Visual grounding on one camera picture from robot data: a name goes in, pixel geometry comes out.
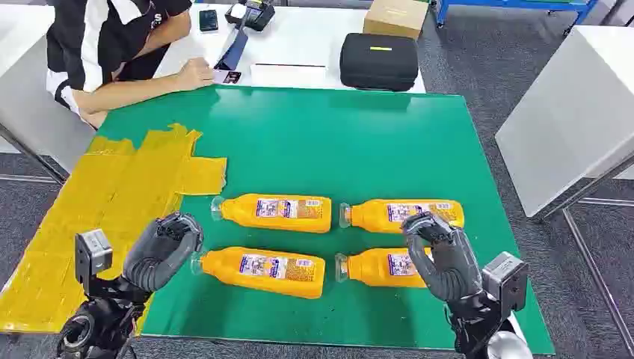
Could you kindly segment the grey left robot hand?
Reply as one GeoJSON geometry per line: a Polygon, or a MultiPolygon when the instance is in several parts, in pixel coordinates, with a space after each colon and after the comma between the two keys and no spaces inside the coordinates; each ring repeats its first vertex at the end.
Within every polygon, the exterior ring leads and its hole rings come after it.
{"type": "Polygon", "coordinates": [[[174,212],[151,221],[123,263],[122,276],[146,291],[161,289],[203,243],[203,229],[188,213],[174,212]]]}

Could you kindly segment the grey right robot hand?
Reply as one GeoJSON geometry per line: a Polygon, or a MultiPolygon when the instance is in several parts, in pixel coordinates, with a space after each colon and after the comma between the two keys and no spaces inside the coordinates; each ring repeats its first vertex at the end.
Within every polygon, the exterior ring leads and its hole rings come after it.
{"type": "Polygon", "coordinates": [[[462,227],[433,212],[421,212],[401,223],[412,263],[430,293],[444,302],[482,291],[481,271],[462,227]]]}

